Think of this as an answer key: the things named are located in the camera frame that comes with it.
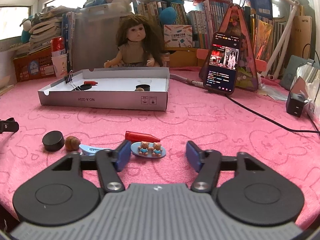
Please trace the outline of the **red crayon cap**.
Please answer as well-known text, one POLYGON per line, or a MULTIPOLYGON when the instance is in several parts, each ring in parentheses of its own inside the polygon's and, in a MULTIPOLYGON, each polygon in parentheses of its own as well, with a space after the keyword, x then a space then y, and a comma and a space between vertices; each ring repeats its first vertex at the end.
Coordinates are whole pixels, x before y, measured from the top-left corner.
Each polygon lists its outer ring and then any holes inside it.
POLYGON ((139 132, 125 132, 125 139, 131 142, 139 142, 139 141, 146 141, 146 142, 160 142, 161 140, 153 135, 146 134, 146 133, 139 133, 139 132))
POLYGON ((84 81, 84 85, 96 86, 97 84, 98 84, 97 81, 84 81))

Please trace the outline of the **blue bear hair clip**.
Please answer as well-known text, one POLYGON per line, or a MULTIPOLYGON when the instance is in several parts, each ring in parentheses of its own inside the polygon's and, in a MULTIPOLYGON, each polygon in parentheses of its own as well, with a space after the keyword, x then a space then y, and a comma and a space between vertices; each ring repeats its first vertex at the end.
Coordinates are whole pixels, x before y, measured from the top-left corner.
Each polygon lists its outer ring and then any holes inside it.
POLYGON ((132 154, 149 159, 159 159, 166 156, 166 150, 160 142, 134 142, 131 144, 132 154))

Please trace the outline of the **black round cap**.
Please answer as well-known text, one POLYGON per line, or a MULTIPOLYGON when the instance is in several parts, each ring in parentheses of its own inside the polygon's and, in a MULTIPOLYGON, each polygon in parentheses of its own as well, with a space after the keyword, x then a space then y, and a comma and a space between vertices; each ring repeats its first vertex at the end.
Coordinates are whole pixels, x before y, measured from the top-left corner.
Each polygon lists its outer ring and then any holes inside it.
POLYGON ((139 85, 136 85, 136 88, 137 87, 142 87, 142 88, 144 88, 144 92, 149 92, 150 91, 150 85, 148 85, 148 84, 139 84, 139 85))

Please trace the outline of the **black round lid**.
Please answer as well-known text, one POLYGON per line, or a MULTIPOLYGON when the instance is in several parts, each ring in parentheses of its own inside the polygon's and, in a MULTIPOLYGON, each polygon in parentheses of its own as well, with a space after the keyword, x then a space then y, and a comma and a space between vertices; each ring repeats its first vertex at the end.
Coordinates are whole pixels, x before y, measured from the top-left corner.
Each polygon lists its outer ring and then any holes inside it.
POLYGON ((92 85, 91 84, 82 84, 79 89, 80 90, 89 90, 92 88, 92 85))

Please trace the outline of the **light blue hair clip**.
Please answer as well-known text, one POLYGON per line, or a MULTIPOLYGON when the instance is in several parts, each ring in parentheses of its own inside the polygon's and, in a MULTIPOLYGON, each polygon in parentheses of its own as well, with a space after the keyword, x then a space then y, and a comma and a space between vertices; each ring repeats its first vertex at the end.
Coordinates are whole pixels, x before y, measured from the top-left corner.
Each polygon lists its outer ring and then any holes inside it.
POLYGON ((97 152, 103 150, 104 148, 80 144, 79 149, 81 150, 82 155, 92 156, 96 155, 97 152))

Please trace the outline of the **black round puck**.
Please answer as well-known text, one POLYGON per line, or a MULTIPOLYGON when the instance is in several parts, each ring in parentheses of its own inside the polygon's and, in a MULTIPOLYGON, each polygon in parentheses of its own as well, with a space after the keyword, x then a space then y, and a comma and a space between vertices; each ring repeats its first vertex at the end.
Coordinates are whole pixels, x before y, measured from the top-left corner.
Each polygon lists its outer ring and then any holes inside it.
POLYGON ((59 151, 65 145, 65 139, 60 131, 50 131, 42 138, 44 149, 48 152, 59 151))

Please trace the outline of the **brown walnut on cloth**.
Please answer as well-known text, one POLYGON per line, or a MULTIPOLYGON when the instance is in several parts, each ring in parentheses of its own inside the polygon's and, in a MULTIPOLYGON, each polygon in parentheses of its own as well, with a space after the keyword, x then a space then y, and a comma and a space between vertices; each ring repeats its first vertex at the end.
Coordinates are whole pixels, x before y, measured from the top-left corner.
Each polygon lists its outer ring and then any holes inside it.
POLYGON ((80 144, 81 141, 77 137, 68 136, 65 139, 65 148, 69 152, 78 151, 80 144))

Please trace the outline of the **pink bunny tablecloth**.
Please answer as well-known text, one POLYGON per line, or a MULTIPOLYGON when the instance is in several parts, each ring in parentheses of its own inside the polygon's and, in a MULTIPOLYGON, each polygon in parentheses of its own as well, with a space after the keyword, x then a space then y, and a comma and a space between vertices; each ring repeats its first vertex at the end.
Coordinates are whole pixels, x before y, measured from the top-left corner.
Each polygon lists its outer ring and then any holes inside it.
POLYGON ((172 80, 164 112, 42 106, 38 90, 53 78, 18 83, 1 97, 1 118, 14 118, 16 133, 1 135, 1 205, 14 212, 15 190, 65 155, 48 153, 42 138, 57 130, 86 145, 114 148, 126 131, 159 138, 161 160, 132 157, 121 172, 131 183, 186 183, 196 177, 185 157, 192 140, 224 155, 247 152, 298 185, 305 204, 296 223, 307 228, 319 215, 319 136, 306 116, 287 114, 285 103, 237 89, 230 98, 172 80))

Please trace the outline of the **red plastic basket left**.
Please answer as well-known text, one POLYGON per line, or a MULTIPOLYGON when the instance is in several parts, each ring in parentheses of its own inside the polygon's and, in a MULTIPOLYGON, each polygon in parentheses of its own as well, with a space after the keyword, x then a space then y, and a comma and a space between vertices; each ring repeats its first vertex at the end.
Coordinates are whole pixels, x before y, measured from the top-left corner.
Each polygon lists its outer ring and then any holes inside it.
POLYGON ((55 75, 50 48, 13 59, 17 82, 55 75))

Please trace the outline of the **brown walnut in tray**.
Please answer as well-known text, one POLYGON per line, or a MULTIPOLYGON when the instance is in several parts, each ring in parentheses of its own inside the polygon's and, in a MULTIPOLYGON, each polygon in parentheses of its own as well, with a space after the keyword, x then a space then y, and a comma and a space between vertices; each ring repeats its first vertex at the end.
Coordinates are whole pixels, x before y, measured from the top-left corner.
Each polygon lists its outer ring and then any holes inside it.
POLYGON ((142 88, 142 87, 137 87, 137 88, 135 89, 135 91, 143 92, 143 91, 145 91, 145 90, 144 90, 144 88, 142 88))

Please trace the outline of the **grey cardboard box tray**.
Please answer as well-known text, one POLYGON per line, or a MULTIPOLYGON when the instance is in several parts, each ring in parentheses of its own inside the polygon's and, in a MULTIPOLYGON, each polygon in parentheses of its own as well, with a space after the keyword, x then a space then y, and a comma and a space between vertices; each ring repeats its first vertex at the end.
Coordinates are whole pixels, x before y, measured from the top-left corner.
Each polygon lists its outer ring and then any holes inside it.
POLYGON ((169 79, 169 69, 164 67, 83 69, 73 73, 74 84, 97 81, 96 86, 75 91, 63 77, 41 88, 38 96, 40 103, 46 106, 165 111, 169 79), (150 91, 135 91, 139 84, 150 85, 150 91))

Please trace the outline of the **binder clip on tray edge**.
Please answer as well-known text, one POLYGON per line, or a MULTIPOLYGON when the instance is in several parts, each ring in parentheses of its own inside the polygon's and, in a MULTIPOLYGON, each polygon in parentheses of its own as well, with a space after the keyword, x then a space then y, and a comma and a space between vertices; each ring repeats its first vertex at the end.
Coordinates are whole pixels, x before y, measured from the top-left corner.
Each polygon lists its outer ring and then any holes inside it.
POLYGON ((70 70, 68 75, 65 76, 65 83, 70 83, 73 79, 73 70, 70 70))

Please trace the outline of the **black binder clip in tray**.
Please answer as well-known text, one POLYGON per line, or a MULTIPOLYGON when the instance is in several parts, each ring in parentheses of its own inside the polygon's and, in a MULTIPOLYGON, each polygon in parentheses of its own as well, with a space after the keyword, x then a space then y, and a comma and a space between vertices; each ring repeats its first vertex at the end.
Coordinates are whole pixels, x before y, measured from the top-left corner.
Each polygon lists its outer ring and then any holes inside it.
POLYGON ((70 81, 70 82, 69 82, 69 85, 70 85, 70 86, 72 87, 72 89, 75 90, 75 91, 82 91, 82 90, 84 90, 83 87, 82 87, 82 85, 76 86, 73 81, 70 81))

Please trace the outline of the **white pen on cloth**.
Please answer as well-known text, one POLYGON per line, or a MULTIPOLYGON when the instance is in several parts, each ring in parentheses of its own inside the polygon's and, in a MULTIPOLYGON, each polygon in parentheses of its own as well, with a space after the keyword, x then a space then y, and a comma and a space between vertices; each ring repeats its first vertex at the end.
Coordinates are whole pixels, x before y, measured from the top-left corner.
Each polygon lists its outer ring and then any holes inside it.
POLYGON ((176 75, 176 74, 170 74, 170 78, 173 79, 173 80, 182 82, 182 83, 186 83, 186 84, 191 85, 191 86, 204 88, 203 82, 200 82, 200 81, 195 81, 195 80, 192 80, 192 79, 188 79, 186 77, 182 77, 182 76, 179 76, 179 75, 176 75))

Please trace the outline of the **white paper cup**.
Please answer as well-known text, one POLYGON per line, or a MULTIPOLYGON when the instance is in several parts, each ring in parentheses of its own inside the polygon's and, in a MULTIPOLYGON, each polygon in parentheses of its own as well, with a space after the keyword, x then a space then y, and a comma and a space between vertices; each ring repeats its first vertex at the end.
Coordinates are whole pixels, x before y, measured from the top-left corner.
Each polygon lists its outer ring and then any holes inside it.
POLYGON ((62 78, 67 75, 67 54, 52 57, 52 63, 54 67, 55 76, 62 78))

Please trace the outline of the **smartphone with lit screen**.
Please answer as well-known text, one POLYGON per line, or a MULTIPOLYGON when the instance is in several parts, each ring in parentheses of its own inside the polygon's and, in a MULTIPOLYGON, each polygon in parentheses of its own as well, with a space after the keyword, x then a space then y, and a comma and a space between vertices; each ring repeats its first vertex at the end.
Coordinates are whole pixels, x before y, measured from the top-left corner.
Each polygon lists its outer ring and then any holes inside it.
POLYGON ((234 92, 240 47, 238 36, 221 32, 213 35, 202 76, 205 89, 227 95, 234 92))

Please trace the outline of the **pink triangular phone stand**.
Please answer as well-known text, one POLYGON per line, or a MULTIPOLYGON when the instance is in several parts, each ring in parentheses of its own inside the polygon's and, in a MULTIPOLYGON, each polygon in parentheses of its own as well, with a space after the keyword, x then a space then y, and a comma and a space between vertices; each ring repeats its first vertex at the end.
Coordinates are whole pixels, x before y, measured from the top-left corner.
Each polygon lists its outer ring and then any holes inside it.
MULTIPOLYGON (((235 88, 238 87, 250 91, 256 91, 258 89, 258 75, 255 64, 255 58, 253 54, 253 48, 243 10, 238 5, 232 4, 228 7, 227 12, 224 15, 222 24, 220 26, 220 29, 217 32, 240 37, 241 47, 235 88)), ((199 72, 199 78, 201 80, 204 71, 204 64, 199 72)))

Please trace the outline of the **red cola can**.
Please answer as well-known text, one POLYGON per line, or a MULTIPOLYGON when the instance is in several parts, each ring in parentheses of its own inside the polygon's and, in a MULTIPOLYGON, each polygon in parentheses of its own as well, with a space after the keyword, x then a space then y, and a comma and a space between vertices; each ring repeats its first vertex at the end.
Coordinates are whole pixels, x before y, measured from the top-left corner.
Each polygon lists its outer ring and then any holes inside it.
POLYGON ((52 38, 50 41, 52 57, 57 57, 66 54, 65 41, 62 36, 52 38))

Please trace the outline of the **small blue penguin plush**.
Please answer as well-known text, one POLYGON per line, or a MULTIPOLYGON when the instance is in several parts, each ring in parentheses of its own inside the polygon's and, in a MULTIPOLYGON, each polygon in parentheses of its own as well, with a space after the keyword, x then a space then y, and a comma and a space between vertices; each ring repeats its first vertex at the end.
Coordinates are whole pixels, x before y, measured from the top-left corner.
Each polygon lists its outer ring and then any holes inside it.
POLYGON ((30 29, 32 28, 32 21, 33 21, 34 16, 31 15, 28 18, 25 18, 22 23, 20 24, 20 26, 23 26, 23 31, 21 34, 21 42, 22 43, 27 43, 29 42, 30 39, 30 29))

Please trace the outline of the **stack of books left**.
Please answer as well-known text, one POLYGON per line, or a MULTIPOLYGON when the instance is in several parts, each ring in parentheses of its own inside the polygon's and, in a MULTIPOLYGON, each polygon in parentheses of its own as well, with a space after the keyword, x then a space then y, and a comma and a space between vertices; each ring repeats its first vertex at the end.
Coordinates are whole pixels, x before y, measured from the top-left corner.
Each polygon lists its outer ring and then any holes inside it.
POLYGON ((29 42, 20 42, 15 47, 16 55, 26 55, 42 49, 48 46, 52 38, 61 36, 62 17, 68 12, 75 12, 75 8, 49 6, 34 14, 29 42))

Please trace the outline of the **black power adapter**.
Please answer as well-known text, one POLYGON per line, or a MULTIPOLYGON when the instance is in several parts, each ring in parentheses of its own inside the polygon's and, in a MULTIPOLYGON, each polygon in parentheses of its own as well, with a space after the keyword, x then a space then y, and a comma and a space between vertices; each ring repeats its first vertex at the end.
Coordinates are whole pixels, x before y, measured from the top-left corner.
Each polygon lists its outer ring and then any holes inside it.
POLYGON ((304 94, 289 92, 286 101, 286 112, 300 118, 305 106, 306 97, 304 94))

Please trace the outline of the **brown haired baby doll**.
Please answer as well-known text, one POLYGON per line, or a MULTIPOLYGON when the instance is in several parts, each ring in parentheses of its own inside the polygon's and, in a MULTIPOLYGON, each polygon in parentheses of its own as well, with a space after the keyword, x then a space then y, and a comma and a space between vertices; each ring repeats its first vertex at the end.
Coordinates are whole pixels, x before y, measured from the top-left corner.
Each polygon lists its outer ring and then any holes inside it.
POLYGON ((110 67, 162 67, 164 39, 162 32, 143 15, 130 15, 117 34, 118 53, 104 63, 110 67))

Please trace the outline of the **translucent plastic storage box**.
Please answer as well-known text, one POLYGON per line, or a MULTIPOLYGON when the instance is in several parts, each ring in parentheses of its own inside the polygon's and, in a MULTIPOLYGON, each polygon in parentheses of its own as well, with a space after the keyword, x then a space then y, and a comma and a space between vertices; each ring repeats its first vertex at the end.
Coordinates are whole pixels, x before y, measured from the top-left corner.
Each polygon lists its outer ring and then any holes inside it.
POLYGON ((103 68, 107 60, 116 57, 116 34, 121 21, 132 12, 121 5, 103 4, 76 11, 72 37, 72 69, 103 68))

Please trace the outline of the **colourful pencil box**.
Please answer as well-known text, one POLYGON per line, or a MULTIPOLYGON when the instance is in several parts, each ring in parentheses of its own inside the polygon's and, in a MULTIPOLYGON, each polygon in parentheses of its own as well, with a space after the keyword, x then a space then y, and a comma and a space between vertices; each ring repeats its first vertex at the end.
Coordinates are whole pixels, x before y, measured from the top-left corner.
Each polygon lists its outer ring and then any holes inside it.
POLYGON ((191 25, 165 24, 163 30, 166 48, 191 48, 193 46, 191 25))

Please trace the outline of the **row of upright books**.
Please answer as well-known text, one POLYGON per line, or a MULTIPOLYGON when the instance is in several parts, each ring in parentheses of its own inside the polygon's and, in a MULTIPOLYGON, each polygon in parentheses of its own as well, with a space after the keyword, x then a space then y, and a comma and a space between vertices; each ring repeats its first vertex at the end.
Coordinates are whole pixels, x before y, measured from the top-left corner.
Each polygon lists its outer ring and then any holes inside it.
MULTIPOLYGON (((160 25, 160 12, 168 4, 165 1, 156 0, 132 0, 133 10, 136 14, 147 17, 152 23, 160 25)), ((193 29, 192 48, 209 48, 209 43, 214 32, 218 31, 223 17, 228 9, 228 4, 205 0, 196 5, 194 10, 186 12, 183 4, 172 3, 176 12, 176 20, 173 24, 191 25, 193 29)), ((285 18, 268 19, 253 13, 250 7, 242 7, 249 36, 253 44, 253 52, 256 59, 268 61, 272 52, 284 32, 285 18)))

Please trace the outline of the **white pipe lamp frame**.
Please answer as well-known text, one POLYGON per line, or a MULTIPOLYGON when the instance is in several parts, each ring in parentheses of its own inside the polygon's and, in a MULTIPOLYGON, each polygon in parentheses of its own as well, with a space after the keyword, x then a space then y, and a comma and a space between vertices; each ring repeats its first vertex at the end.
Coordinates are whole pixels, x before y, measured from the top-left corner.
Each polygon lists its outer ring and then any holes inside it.
POLYGON ((280 40, 277 43, 275 50, 273 51, 273 53, 270 57, 270 60, 268 61, 267 65, 266 65, 266 69, 263 72, 261 72, 261 76, 268 77, 268 72, 270 71, 272 64, 276 60, 277 55, 280 53, 280 59, 278 61, 276 70, 275 70, 274 74, 272 74, 273 79, 277 79, 279 76, 280 69, 283 65, 285 54, 287 51, 287 46, 288 46, 289 40, 290 40, 293 19, 296 15, 297 10, 299 9, 299 2, 297 0, 294 0, 294 1, 283 0, 283 1, 285 1, 291 7, 289 18, 288 18, 287 23, 285 25, 284 32, 282 33, 280 40))

